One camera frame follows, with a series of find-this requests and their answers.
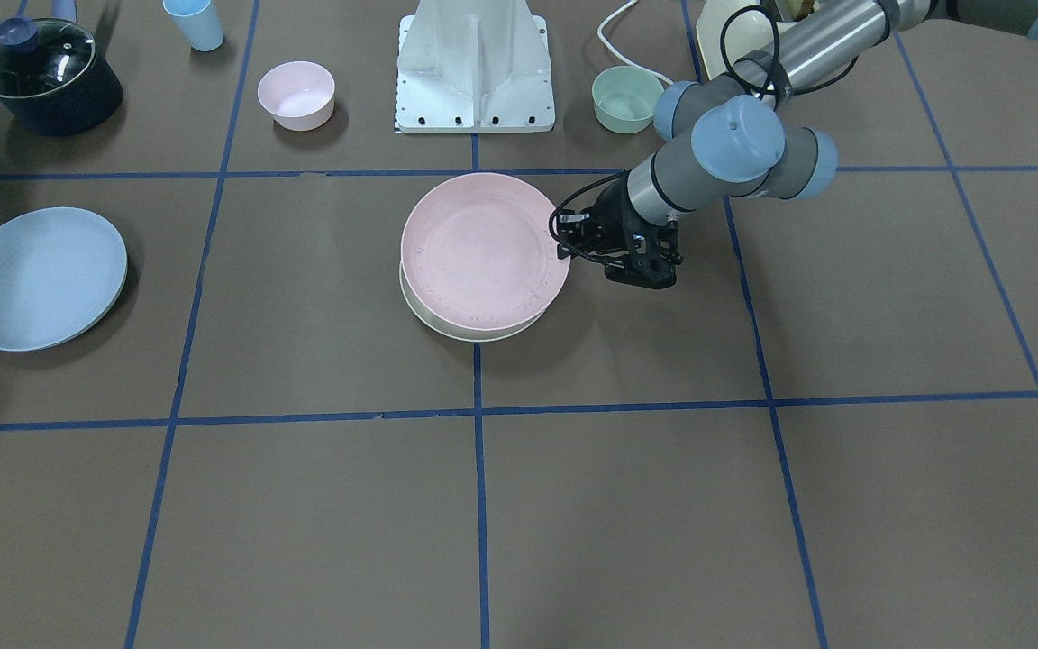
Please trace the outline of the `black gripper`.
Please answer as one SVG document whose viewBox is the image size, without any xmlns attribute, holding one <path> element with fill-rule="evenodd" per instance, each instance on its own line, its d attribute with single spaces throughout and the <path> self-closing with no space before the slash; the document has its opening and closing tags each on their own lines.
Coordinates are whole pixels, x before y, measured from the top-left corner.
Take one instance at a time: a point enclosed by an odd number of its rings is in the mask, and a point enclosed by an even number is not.
<svg viewBox="0 0 1038 649">
<path fill-rule="evenodd" d="M 681 263 L 678 224 L 666 221 L 656 225 L 643 219 L 626 185 L 603 189 L 582 213 L 557 210 L 551 215 L 551 237 L 557 256 L 600 263 L 611 282 L 650 290 L 664 290 L 677 282 Z"/>
</svg>

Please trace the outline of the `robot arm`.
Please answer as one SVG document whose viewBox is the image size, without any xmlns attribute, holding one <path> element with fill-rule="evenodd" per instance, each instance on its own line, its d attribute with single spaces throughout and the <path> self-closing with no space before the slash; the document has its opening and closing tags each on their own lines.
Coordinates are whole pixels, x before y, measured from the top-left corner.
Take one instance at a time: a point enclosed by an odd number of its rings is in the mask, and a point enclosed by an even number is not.
<svg viewBox="0 0 1038 649">
<path fill-rule="evenodd" d="M 681 263 L 679 219 L 725 197 L 803 200 L 831 185 L 839 155 L 811 128 L 788 129 L 778 108 L 832 85 L 865 50 L 931 18 L 1038 40 L 1038 1 L 825 1 L 703 83 L 677 82 L 654 112 L 662 147 L 629 171 L 594 182 L 581 211 L 565 202 L 548 231 L 562 260 L 601 264 L 607 279 L 663 290 Z"/>
</svg>

